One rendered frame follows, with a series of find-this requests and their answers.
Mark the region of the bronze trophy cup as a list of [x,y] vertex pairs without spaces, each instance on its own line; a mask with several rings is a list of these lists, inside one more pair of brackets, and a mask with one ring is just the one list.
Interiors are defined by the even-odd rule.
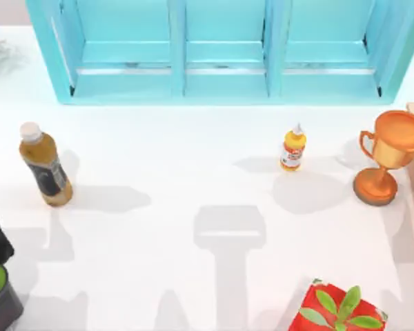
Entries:
[[378,166],[358,172],[353,190],[364,203],[388,205],[398,190],[397,181],[389,172],[414,159],[414,114],[405,110],[383,112],[375,121],[374,132],[360,132],[359,145]]

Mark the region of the grey pot with green moss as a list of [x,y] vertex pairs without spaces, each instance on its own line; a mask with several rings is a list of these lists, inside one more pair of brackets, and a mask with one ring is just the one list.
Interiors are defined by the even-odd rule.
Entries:
[[9,280],[8,271],[0,265],[0,331],[7,331],[23,314],[23,305]]

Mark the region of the small yellow squeeze bottle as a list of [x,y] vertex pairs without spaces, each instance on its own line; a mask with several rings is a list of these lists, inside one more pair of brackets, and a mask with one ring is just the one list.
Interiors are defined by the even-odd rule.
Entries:
[[284,136],[282,153],[279,163],[287,171],[296,171],[302,162],[302,155],[306,147],[306,135],[300,125],[297,123]]

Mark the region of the light blue rack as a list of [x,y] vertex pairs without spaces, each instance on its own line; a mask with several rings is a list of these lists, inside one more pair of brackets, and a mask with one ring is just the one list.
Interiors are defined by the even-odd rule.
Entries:
[[75,105],[390,104],[414,0],[26,0]]

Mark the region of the red plant pot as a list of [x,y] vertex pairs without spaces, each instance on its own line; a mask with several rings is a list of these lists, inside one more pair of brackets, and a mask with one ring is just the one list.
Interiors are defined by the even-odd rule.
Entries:
[[387,321],[358,285],[343,290],[313,279],[288,331],[385,331]]

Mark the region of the brown tea bottle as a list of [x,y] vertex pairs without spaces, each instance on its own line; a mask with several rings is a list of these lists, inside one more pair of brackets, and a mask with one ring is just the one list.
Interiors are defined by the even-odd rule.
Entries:
[[73,195],[57,152],[55,140],[35,122],[20,126],[20,155],[31,170],[43,200],[52,207],[67,204]]

